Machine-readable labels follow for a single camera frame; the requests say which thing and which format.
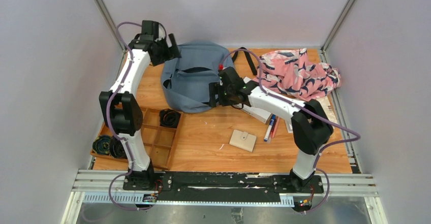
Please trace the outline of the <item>blue student backpack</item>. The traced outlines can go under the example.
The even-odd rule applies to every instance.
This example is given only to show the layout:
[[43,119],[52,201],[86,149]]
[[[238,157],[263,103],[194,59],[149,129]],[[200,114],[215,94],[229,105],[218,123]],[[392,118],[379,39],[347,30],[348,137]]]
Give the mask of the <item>blue student backpack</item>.
[[219,71],[234,67],[225,47],[213,42],[195,41],[178,46],[181,58],[164,63],[161,85],[170,108],[184,113],[210,110],[208,85],[217,82]]

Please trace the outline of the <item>white Decorate Furniture book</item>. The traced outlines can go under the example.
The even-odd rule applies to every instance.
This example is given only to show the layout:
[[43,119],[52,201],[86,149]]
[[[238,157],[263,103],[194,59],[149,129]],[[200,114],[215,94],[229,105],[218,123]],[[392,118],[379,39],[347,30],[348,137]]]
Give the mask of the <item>white Decorate Furniture book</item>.
[[256,108],[256,107],[236,104],[236,105],[233,105],[233,108],[240,109],[241,111],[247,113],[248,115],[254,117],[255,119],[259,120],[264,124],[268,124],[272,117],[272,114],[270,112],[267,112],[263,109]]

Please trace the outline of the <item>white coffee cover book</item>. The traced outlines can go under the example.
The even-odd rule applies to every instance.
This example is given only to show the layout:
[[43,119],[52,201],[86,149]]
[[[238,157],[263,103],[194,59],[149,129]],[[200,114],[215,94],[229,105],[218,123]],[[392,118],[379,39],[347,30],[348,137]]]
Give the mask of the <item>white coffee cover book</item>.
[[[333,110],[333,107],[332,107],[330,99],[328,97],[323,97],[323,98],[319,98],[319,99],[316,99],[316,100],[322,106],[322,108],[323,108],[323,110],[324,110],[324,112],[325,112],[328,120],[332,121],[332,122],[335,122],[335,123],[338,123],[338,120],[336,118],[336,115],[335,115],[335,112]],[[286,124],[287,132],[290,133],[290,134],[293,133],[293,127],[292,127],[292,125],[289,122],[286,122],[285,124]]]

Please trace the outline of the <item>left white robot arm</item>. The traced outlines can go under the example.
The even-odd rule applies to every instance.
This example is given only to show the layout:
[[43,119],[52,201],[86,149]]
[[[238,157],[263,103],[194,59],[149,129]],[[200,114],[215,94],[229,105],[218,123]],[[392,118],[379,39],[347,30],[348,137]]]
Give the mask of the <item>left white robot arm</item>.
[[126,43],[119,30],[117,37],[127,50],[126,63],[108,91],[99,94],[105,125],[113,138],[121,144],[128,160],[124,174],[124,190],[154,190],[159,192],[162,181],[157,179],[150,156],[144,148],[141,136],[143,113],[135,98],[145,70],[173,58],[180,52],[173,34],[151,20],[137,24],[141,28],[134,39]]

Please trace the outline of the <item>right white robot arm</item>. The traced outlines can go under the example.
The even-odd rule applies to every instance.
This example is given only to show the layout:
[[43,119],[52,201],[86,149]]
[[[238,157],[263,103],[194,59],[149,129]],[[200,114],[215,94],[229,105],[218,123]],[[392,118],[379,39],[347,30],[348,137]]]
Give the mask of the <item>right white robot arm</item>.
[[291,126],[299,152],[289,173],[290,185],[296,192],[309,188],[320,150],[333,133],[321,104],[316,100],[302,102],[285,97],[256,81],[244,82],[232,67],[220,70],[218,77],[217,82],[209,84],[211,107],[247,105],[278,116]]

